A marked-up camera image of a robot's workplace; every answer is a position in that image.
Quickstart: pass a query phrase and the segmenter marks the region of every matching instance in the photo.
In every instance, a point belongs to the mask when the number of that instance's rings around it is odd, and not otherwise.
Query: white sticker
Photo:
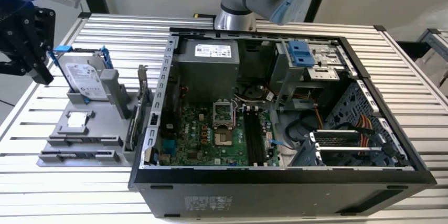
[[[230,210],[234,196],[186,196],[188,211]]]
[[[78,63],[67,63],[66,67],[79,92],[92,100],[107,99],[96,69],[88,64]]]
[[[195,56],[232,58],[231,46],[198,44],[195,47]]]
[[[266,96],[266,99],[271,102],[274,98],[274,93],[270,92],[270,94]]]

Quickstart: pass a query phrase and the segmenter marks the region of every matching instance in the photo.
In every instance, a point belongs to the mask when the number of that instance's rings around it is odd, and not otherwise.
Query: motherboard
[[[252,126],[244,121],[244,113],[250,113],[232,106],[230,108],[231,111],[224,103],[195,104],[183,108],[178,139],[163,140],[162,165],[252,166],[250,161],[254,146],[248,147],[248,130],[255,135],[251,139],[258,141],[258,154],[263,158],[260,165],[279,165],[276,146],[270,142],[274,133],[268,111],[251,111],[259,125],[255,129],[248,129]],[[232,122],[218,124],[216,121],[220,120]]]

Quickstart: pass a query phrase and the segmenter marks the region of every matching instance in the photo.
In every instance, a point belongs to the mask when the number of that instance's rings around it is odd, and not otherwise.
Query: metal frame
[[[86,24],[72,28],[64,39],[74,42],[75,47],[111,48],[115,67],[120,71],[122,82],[127,89],[136,89],[138,64],[150,66],[148,82],[159,78],[159,63],[167,43],[170,27],[204,28],[214,26],[212,19],[138,17],[123,15],[92,14]],[[382,93],[404,133],[415,149],[422,155],[439,186],[392,205],[387,210],[368,217],[338,217],[324,219],[290,218],[244,218],[226,219],[228,222],[331,222],[363,224],[366,221],[396,224],[431,223],[448,221],[448,110],[447,101],[419,71],[412,60],[400,47],[372,26],[330,25],[312,23],[291,23],[276,26],[259,20],[259,31],[290,34],[316,34],[344,36],[371,75],[372,85]],[[0,206],[2,216],[27,222],[40,221],[92,221],[92,215],[102,214],[102,221],[155,221],[142,197],[127,190],[130,168],[40,168],[35,166],[36,154],[44,147],[46,138],[55,126],[67,101],[67,87],[60,81],[60,73],[55,70],[56,80],[51,86],[35,84],[27,90],[8,120],[0,126],[0,176],[3,184],[0,195],[8,193],[10,200]],[[80,192],[84,197],[71,197]],[[34,206],[48,204],[46,208]],[[211,219],[207,222],[223,222]]]
[[[448,33],[442,32],[438,29],[428,29],[422,34],[418,42],[426,42],[440,54],[440,56],[448,61]]]

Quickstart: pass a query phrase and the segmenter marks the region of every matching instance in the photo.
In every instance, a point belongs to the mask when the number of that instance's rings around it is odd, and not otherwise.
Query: blue tab
[[[288,52],[296,67],[315,66],[315,58],[310,52],[308,43],[306,41],[291,40],[288,43]]]
[[[100,49],[100,51],[102,51],[102,53],[104,55],[106,67],[108,69],[114,69],[111,55],[110,55],[110,50],[106,48],[106,46],[103,46],[103,48]]]
[[[72,51],[72,46],[62,46],[59,45],[55,49],[54,49],[55,52],[70,52]]]

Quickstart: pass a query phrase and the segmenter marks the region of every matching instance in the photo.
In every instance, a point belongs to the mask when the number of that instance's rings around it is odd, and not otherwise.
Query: wire bundle
[[[374,129],[372,121],[366,115],[360,116],[356,127],[367,128],[371,130]],[[368,147],[368,146],[370,146],[370,138],[362,134],[360,147]]]
[[[324,124],[322,123],[323,119],[320,118],[320,114],[319,114],[318,101],[315,101],[315,112],[316,112],[316,117],[318,117],[318,127],[322,130],[324,128]]]

